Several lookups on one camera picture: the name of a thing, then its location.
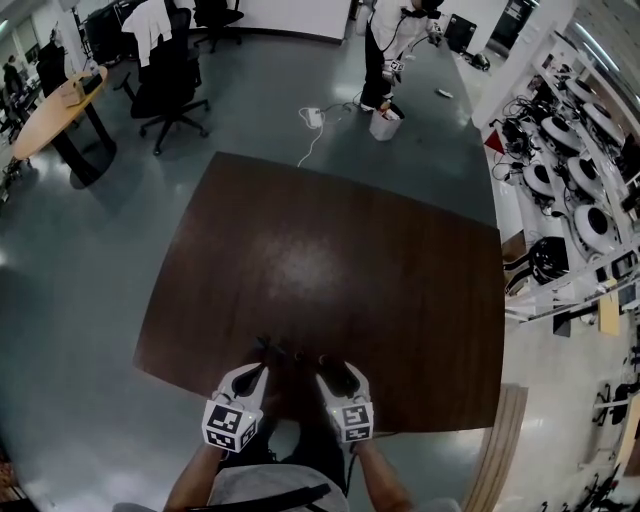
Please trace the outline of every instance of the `round wooden table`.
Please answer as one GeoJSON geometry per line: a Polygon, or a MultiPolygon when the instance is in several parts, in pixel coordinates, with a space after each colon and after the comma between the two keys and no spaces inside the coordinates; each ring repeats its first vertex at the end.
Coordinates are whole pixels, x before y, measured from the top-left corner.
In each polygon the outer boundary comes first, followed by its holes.
{"type": "MultiPolygon", "coordinates": [[[[89,72],[82,72],[75,75],[70,80],[77,80],[83,76],[89,76],[89,72]]],[[[87,94],[79,104],[65,107],[62,103],[60,89],[56,89],[38,106],[31,114],[24,127],[18,135],[13,146],[13,155],[18,160],[25,160],[34,155],[50,142],[56,148],[60,156],[64,159],[73,173],[80,180],[82,185],[88,186],[96,181],[109,167],[113,156],[116,153],[116,143],[109,137],[91,101],[96,94],[102,90],[107,81],[107,69],[100,66],[102,82],[93,91],[87,94]],[[67,134],[64,132],[82,112],[87,113],[87,117],[93,124],[100,140],[104,144],[110,159],[104,169],[97,169],[88,162],[73,145],[67,134]]]]}

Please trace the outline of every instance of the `wooden panel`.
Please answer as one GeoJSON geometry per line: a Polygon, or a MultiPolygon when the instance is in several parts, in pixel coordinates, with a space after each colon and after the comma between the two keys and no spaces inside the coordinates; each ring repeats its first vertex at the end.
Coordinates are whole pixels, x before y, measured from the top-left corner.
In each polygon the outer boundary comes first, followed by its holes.
{"type": "Polygon", "coordinates": [[[624,429],[620,444],[618,445],[618,455],[616,465],[620,464],[624,469],[625,476],[638,474],[638,434],[640,431],[640,393],[636,393],[631,398],[627,407],[627,416],[624,419],[624,429]]]}
{"type": "Polygon", "coordinates": [[[218,153],[165,258],[135,364],[207,396],[268,333],[357,366],[378,430],[471,429],[495,419],[503,330],[496,229],[218,153]]]}
{"type": "Polygon", "coordinates": [[[640,425],[638,425],[638,433],[636,435],[638,437],[636,437],[633,445],[629,464],[624,472],[624,476],[640,476],[640,425]]]}
{"type": "Polygon", "coordinates": [[[465,512],[492,512],[513,461],[528,390],[503,384],[495,425],[485,432],[473,483],[462,509],[465,512]]]}

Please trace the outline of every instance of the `person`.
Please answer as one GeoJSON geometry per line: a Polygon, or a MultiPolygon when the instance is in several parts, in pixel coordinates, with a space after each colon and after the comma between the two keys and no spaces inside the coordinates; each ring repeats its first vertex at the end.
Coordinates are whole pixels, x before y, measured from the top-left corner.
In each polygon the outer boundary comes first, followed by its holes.
{"type": "MultiPolygon", "coordinates": [[[[224,450],[221,448],[208,444],[198,448],[173,486],[164,512],[239,502],[244,503],[242,510],[246,512],[347,511],[344,457],[333,432],[326,428],[302,427],[293,454],[276,463],[268,450],[269,432],[273,430],[263,428],[265,421],[245,449],[239,454],[230,453],[225,461],[222,461],[224,450]]],[[[412,509],[409,494],[374,441],[356,443],[354,453],[360,458],[376,512],[412,509]]]]}
{"type": "Polygon", "coordinates": [[[371,112],[393,97],[397,77],[392,63],[401,58],[409,45],[421,37],[435,42],[437,16],[444,0],[377,0],[369,17],[365,35],[365,78],[360,107],[371,112]]]}
{"type": "Polygon", "coordinates": [[[9,95],[21,94],[24,86],[22,84],[22,78],[15,67],[16,58],[14,55],[9,57],[9,62],[4,66],[4,86],[7,89],[9,95]]]}

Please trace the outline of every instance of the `person in background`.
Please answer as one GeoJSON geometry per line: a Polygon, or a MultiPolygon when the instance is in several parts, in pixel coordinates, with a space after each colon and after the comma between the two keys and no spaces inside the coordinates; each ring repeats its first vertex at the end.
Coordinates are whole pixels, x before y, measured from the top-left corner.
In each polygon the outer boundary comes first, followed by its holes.
{"type": "Polygon", "coordinates": [[[7,62],[4,66],[4,86],[9,95],[11,94],[21,94],[24,89],[24,84],[22,83],[22,78],[18,73],[18,70],[15,67],[16,58],[11,55],[9,57],[9,62],[7,62]]]}
{"type": "Polygon", "coordinates": [[[437,25],[429,16],[437,16],[444,0],[377,0],[366,29],[365,78],[360,107],[371,112],[393,97],[391,86],[397,74],[392,62],[400,59],[409,45],[422,37],[435,43],[437,25]]]}

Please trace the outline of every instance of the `black office chair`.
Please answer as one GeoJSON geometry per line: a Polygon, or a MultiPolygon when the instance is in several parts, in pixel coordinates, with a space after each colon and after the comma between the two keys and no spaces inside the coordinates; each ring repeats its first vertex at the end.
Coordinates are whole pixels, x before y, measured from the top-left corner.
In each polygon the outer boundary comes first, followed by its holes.
{"type": "Polygon", "coordinates": [[[204,106],[209,110],[209,101],[200,100],[189,103],[199,85],[197,58],[190,58],[188,44],[191,11],[187,8],[177,9],[170,16],[171,39],[158,44],[149,58],[149,65],[138,67],[140,88],[133,93],[128,83],[129,73],[124,81],[116,87],[124,89],[132,99],[131,117],[143,119],[154,117],[140,127],[140,136],[144,137],[147,128],[154,124],[164,123],[153,150],[154,155],[161,153],[160,144],[173,123],[184,123],[200,130],[201,137],[209,132],[202,125],[192,121],[184,114],[194,108],[204,106]]]}
{"type": "Polygon", "coordinates": [[[206,37],[198,39],[194,44],[198,46],[203,41],[211,41],[211,50],[209,53],[216,51],[218,40],[223,37],[232,37],[236,40],[236,44],[242,44],[242,38],[232,28],[227,27],[231,23],[244,18],[244,13],[238,10],[240,0],[236,0],[234,9],[229,9],[227,0],[195,0],[196,12],[193,19],[199,27],[207,27],[208,33],[206,37]]]}
{"type": "Polygon", "coordinates": [[[42,92],[49,96],[53,91],[67,81],[64,73],[64,48],[51,42],[42,47],[38,53],[36,71],[40,77],[42,92]]]}

